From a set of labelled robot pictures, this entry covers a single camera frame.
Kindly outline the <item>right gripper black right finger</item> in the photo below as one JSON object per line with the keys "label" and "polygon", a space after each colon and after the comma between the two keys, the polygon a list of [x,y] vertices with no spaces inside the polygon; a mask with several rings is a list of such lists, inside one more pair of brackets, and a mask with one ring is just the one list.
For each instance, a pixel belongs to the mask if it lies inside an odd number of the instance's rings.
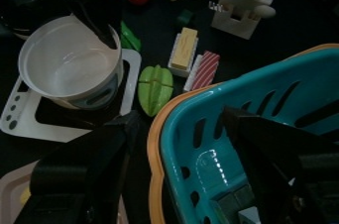
{"label": "right gripper black right finger", "polygon": [[339,224],[339,146],[226,107],[222,123],[261,224]]}

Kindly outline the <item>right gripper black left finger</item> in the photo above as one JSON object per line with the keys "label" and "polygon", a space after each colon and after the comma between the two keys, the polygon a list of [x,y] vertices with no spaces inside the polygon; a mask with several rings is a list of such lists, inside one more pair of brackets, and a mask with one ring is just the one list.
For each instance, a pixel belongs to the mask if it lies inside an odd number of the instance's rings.
{"label": "right gripper black left finger", "polygon": [[106,122],[43,156],[14,224],[117,224],[138,114]]}

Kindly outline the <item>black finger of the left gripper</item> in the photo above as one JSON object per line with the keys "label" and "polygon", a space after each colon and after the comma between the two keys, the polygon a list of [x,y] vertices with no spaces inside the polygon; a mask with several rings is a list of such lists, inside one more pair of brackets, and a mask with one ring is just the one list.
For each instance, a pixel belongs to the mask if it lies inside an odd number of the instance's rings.
{"label": "black finger of the left gripper", "polygon": [[115,40],[111,36],[103,11],[93,4],[85,4],[79,1],[74,2],[73,14],[83,25],[95,34],[98,40],[110,48],[117,48]]}

